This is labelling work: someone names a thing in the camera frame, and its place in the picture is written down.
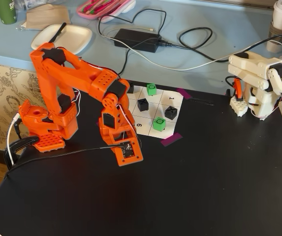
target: green cube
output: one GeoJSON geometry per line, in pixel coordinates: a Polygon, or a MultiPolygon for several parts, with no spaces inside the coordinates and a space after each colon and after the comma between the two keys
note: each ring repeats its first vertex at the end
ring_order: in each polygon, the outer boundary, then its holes
{"type": "Polygon", "coordinates": [[[160,117],[157,117],[153,121],[153,128],[158,131],[163,131],[166,128],[166,120],[160,117]]]}
{"type": "Polygon", "coordinates": [[[149,96],[156,95],[156,85],[155,84],[147,84],[146,89],[147,89],[147,94],[149,96]]]}

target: black cube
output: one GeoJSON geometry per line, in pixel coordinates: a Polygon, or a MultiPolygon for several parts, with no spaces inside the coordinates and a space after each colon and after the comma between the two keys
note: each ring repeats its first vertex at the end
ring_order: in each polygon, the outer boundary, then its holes
{"type": "Polygon", "coordinates": [[[141,112],[147,111],[149,109],[149,103],[147,102],[146,98],[137,100],[137,107],[141,112]]]}
{"type": "Polygon", "coordinates": [[[177,108],[169,106],[165,111],[165,117],[168,119],[174,119],[177,116],[177,108]]]}
{"type": "Polygon", "coordinates": [[[130,84],[130,88],[127,91],[127,93],[134,93],[134,84],[133,83],[129,83],[130,84]]]}

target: purple tape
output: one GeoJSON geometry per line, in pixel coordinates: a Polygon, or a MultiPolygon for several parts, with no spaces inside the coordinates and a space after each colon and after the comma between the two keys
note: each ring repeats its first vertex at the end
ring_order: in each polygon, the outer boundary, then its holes
{"type": "Polygon", "coordinates": [[[170,136],[169,138],[162,140],[161,144],[163,144],[166,147],[181,138],[182,136],[179,133],[175,133],[174,135],[170,136]]]}
{"type": "Polygon", "coordinates": [[[185,99],[190,99],[192,96],[188,94],[183,88],[176,89],[178,93],[180,93],[185,99]]]}

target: orange robotic arm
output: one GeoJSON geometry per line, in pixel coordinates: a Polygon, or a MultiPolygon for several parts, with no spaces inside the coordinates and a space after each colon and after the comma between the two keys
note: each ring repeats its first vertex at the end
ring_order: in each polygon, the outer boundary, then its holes
{"type": "Polygon", "coordinates": [[[77,109],[71,103],[75,96],[73,88],[76,88],[102,102],[104,108],[98,121],[101,137],[108,145],[125,147],[112,148],[119,166],[143,160],[134,119],[128,110],[126,80],[110,69],[81,60],[64,48],[55,48],[53,43],[44,43],[30,56],[48,110],[31,106],[26,100],[19,113],[30,134],[40,138],[34,145],[39,151],[63,148],[63,139],[70,139],[77,131],[77,109]],[[64,67],[66,61],[74,68],[64,67]],[[57,87],[62,92],[59,97],[57,87]]]}

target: white robotic arm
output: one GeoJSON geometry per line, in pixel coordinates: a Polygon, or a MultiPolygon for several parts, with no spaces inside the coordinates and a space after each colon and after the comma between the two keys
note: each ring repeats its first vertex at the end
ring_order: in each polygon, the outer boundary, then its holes
{"type": "Polygon", "coordinates": [[[243,100],[233,96],[230,106],[238,116],[250,108],[261,120],[266,119],[277,105],[282,114],[282,60],[267,59],[253,52],[229,57],[228,72],[244,81],[243,100]]]}

